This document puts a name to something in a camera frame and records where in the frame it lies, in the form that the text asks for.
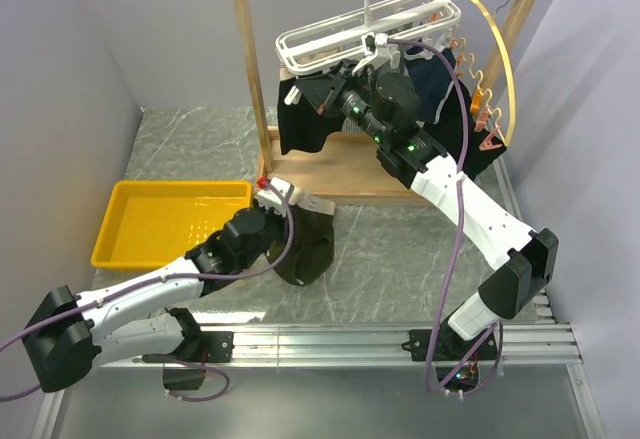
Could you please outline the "olive green underwear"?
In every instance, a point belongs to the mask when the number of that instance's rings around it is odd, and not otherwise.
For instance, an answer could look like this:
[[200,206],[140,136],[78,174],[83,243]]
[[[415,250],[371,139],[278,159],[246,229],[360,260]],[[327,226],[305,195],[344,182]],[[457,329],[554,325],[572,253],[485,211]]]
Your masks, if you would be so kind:
[[335,203],[295,188],[291,196],[294,236],[275,273],[294,286],[319,279],[334,260]]

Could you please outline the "white clip hanger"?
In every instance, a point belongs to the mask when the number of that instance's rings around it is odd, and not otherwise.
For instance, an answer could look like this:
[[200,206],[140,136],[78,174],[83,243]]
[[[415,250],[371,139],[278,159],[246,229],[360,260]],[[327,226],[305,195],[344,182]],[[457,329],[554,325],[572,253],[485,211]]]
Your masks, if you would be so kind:
[[363,1],[363,7],[292,29],[275,40],[284,68],[296,77],[327,72],[342,60],[363,58],[361,37],[386,33],[394,40],[421,40],[442,47],[448,29],[458,29],[462,14],[451,0]]

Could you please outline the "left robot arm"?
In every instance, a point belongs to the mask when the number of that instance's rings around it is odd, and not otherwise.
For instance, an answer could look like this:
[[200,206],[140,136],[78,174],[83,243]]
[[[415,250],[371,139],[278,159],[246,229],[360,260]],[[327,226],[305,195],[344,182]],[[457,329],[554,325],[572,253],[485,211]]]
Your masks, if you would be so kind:
[[177,303],[252,277],[255,261],[277,240],[290,243],[293,232],[290,207],[255,204],[156,271],[94,291],[51,290],[22,338],[40,389],[58,392],[95,368],[137,355],[192,360],[202,332]]

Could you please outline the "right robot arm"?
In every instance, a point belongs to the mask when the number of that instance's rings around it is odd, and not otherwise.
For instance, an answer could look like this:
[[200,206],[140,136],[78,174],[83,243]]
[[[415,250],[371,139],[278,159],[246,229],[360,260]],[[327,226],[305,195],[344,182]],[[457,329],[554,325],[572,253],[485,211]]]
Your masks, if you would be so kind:
[[383,169],[436,206],[482,253],[492,275],[446,320],[442,350],[460,359],[498,320],[514,318],[551,280],[559,247],[549,229],[535,231],[499,206],[416,122],[420,98],[401,73],[370,80],[352,61],[296,80],[320,116],[341,113],[378,146]]

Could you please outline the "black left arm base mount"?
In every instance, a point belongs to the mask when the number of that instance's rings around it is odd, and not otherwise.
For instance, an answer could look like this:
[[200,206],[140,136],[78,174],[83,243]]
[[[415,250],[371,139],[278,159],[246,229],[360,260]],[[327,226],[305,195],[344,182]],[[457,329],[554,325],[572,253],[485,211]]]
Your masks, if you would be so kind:
[[[234,333],[231,331],[201,332],[197,337],[185,340],[171,354],[145,354],[138,362],[162,365],[162,383],[167,396],[188,403],[203,403],[223,396],[231,385],[229,375],[219,368],[231,362]],[[221,389],[209,396],[189,396],[197,392],[209,375],[222,380]]]

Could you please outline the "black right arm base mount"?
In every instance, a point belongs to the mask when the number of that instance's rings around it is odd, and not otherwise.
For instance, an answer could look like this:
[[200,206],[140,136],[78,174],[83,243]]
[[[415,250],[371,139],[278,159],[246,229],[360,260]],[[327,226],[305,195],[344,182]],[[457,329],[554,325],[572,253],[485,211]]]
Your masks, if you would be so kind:
[[[482,332],[476,339],[465,341],[448,327],[442,327],[438,333],[434,348],[433,362],[452,362],[452,367],[437,366],[435,375],[437,382],[443,382],[449,372],[465,358],[462,366],[444,385],[446,393],[464,396],[482,386],[493,377],[499,369],[502,357],[504,328],[502,324],[492,326]],[[481,361],[492,361],[493,365],[488,377],[483,380],[480,372]]]

